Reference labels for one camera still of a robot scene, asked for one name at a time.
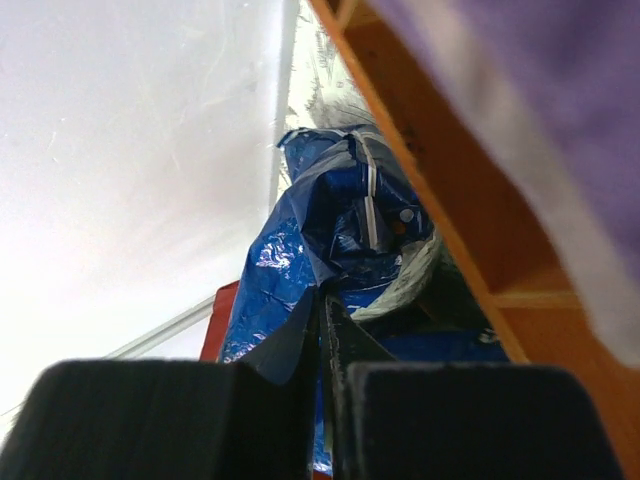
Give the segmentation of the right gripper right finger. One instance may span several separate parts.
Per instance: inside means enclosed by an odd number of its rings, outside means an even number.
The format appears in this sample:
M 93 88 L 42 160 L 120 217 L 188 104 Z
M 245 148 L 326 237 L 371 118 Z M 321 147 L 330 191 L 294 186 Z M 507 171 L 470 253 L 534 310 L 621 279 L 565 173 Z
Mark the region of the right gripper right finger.
M 591 398 L 565 370 L 400 361 L 333 296 L 320 325 L 337 479 L 623 475 Z

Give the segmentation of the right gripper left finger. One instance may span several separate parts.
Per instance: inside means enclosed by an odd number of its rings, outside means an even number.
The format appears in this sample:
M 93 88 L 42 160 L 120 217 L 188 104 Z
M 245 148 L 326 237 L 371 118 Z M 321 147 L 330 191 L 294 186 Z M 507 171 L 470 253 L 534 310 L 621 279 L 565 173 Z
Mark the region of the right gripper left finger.
M 318 292 L 230 363 L 78 360 L 46 369 L 1 453 L 5 479 L 308 479 Z

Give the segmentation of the red paper bag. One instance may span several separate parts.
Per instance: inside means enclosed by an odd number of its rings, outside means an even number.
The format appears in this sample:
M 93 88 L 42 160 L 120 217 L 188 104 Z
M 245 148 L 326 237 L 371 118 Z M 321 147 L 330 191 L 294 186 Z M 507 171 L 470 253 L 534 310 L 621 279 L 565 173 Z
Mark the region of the red paper bag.
M 200 361 L 216 362 L 220 359 L 238 287 L 239 282 L 235 281 L 216 292 L 199 357 Z

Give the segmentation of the blue Doritos chip bag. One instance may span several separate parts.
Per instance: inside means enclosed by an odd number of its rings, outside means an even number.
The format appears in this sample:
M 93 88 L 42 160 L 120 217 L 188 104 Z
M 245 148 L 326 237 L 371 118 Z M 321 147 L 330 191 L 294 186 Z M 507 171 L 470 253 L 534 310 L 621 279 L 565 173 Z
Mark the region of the blue Doritos chip bag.
M 379 132 L 298 129 L 280 142 L 290 187 L 250 247 L 222 348 L 233 362 L 318 292 L 319 367 L 313 464 L 325 437 L 321 304 L 404 362 L 504 361 L 499 341 Z

